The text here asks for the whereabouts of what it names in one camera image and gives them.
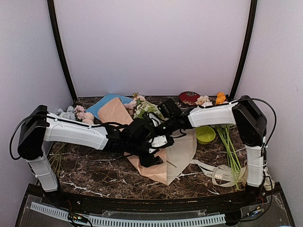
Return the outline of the green leafy fake flower bunch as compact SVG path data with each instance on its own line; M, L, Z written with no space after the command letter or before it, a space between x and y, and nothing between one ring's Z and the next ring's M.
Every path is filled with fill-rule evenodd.
M151 104L149 102L141 102L134 108L133 118L143 118L144 114L154 113L159 118L164 119L157 105Z

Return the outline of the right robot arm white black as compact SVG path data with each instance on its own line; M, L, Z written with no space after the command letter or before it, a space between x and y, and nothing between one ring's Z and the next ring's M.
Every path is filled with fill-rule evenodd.
M180 129L187 130L207 125L235 125L245 146L248 162L247 185L242 202L252 205L260 197L258 188L264 180L266 149L270 135L267 135L267 118L257 106L266 101L249 96L225 104L201 107L182 112L172 99L159 106L167 120L155 127L156 135L169 135Z

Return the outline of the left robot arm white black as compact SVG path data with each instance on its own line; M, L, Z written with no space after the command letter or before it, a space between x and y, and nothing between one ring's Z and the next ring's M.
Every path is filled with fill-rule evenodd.
M43 190L48 192L49 200L56 206L63 206L67 202L67 196L59 190L59 181L46 157L43 143L63 142L95 150L122 147L123 152L138 156L144 167L161 163L161 159L154 154L168 140L163 135L156 135L153 125L147 122L139 123L139 136L136 138L136 131L132 129L135 124L136 122L129 125L107 122L90 125L59 117L49 112L47 106L39 105L18 123L10 139L9 150L12 150L14 137L18 133L18 157L12 159L26 160Z

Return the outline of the pink rose fake flower stem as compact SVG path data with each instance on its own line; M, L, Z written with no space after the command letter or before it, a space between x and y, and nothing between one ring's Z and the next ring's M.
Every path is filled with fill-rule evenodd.
M133 93L133 99L131 102L124 104L124 107L128 111L130 115L133 115L135 113L135 109L137 105L145 102L146 99L144 96L140 95L139 93Z

